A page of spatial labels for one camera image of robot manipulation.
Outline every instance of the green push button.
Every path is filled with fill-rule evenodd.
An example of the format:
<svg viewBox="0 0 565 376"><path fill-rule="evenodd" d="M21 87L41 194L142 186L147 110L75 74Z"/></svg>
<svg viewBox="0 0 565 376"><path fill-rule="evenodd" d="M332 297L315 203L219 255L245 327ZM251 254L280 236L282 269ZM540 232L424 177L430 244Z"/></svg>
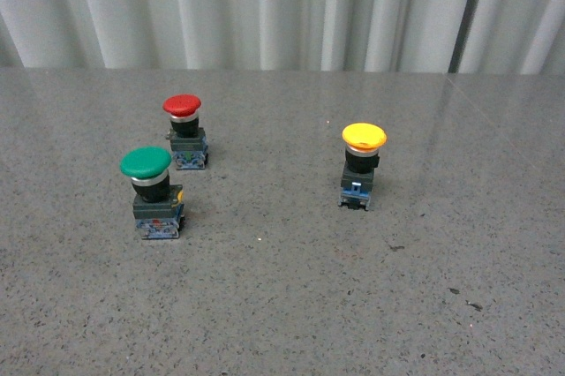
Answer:
<svg viewBox="0 0 565 376"><path fill-rule="evenodd" d="M142 147L134 149L124 157L120 164L122 173L137 179L159 176L170 164L170 154L161 147Z"/></svg>

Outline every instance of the red push button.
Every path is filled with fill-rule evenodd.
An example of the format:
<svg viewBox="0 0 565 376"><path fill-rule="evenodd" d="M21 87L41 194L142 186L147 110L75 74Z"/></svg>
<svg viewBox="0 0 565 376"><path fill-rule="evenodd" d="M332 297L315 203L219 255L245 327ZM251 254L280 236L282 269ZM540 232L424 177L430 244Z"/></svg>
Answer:
<svg viewBox="0 0 565 376"><path fill-rule="evenodd" d="M202 102L198 96L180 94L171 96L162 104L162 109L176 117L187 117L194 114L200 105Z"/></svg>

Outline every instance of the white curtain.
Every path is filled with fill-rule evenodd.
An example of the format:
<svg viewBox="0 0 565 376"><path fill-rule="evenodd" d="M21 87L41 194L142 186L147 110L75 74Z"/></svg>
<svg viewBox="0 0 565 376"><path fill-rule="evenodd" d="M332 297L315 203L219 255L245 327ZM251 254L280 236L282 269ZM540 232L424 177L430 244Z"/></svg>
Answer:
<svg viewBox="0 0 565 376"><path fill-rule="evenodd" d="M456 53L460 72L565 72L565 0L470 4L0 0L0 65L446 72Z"/></svg>

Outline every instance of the yellow push button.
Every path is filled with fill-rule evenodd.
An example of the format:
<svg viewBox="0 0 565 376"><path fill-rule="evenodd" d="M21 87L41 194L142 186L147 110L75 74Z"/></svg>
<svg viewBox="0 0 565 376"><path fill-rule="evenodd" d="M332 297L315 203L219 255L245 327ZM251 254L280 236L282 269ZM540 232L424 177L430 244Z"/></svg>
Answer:
<svg viewBox="0 0 565 376"><path fill-rule="evenodd" d="M371 151L387 142L387 134L379 126L369 123L354 123L343 129L343 140L361 151Z"/></svg>

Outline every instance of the silver ring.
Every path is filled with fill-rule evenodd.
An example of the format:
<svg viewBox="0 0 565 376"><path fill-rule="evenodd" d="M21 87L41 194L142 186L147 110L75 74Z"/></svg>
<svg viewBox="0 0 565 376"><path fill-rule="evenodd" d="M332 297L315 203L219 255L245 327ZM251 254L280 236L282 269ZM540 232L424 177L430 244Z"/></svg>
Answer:
<svg viewBox="0 0 565 376"><path fill-rule="evenodd" d="M194 111L194 113L191 114L190 116L179 117L179 116L173 116L172 114L170 115L170 121L174 123L188 123L191 122L192 120L196 120L197 118L198 118L198 110Z"/></svg>
<svg viewBox="0 0 565 376"><path fill-rule="evenodd" d="M347 151L351 155L355 155L356 157L362 157L362 158L374 157L375 155L377 155L379 153L379 148L372 149L371 151L362 151L360 149L356 149L356 148L352 147L349 144L346 144L345 147L347 148Z"/></svg>
<svg viewBox="0 0 565 376"><path fill-rule="evenodd" d="M132 177L132 183L136 186L153 186L154 184L158 184L165 180L169 175L169 169L165 169L159 176L151 177L149 179L138 179L136 177Z"/></svg>

